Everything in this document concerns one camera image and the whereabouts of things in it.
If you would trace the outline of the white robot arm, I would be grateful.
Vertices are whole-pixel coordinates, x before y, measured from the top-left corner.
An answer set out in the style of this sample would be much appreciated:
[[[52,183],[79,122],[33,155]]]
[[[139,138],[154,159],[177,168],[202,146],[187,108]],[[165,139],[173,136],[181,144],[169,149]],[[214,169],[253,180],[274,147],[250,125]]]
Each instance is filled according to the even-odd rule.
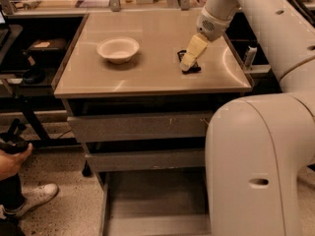
[[[214,41],[242,11],[281,92],[219,108],[206,136],[212,236],[302,236],[298,171],[315,154],[314,28],[287,0],[207,0],[197,21]]]

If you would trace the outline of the person's hand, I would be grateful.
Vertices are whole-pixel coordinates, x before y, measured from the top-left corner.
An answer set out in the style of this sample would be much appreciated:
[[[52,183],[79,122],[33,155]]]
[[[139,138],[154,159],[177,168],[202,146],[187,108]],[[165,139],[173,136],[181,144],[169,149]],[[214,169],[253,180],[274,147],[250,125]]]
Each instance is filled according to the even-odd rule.
[[[0,149],[0,181],[16,175],[23,163],[32,154],[32,149],[32,144],[28,144],[25,151],[15,154],[9,154]]]

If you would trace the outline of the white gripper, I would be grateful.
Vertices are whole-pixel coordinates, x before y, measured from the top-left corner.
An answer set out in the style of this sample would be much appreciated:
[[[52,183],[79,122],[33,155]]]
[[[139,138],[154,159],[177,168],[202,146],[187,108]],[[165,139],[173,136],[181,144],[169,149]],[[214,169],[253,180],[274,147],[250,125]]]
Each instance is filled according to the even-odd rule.
[[[232,14],[227,12],[225,15],[216,15],[209,12],[206,7],[201,10],[197,19],[196,29],[180,61],[182,71],[188,71],[194,66],[197,59],[203,54],[208,46],[208,41],[213,42],[220,38],[229,27],[232,20]]]

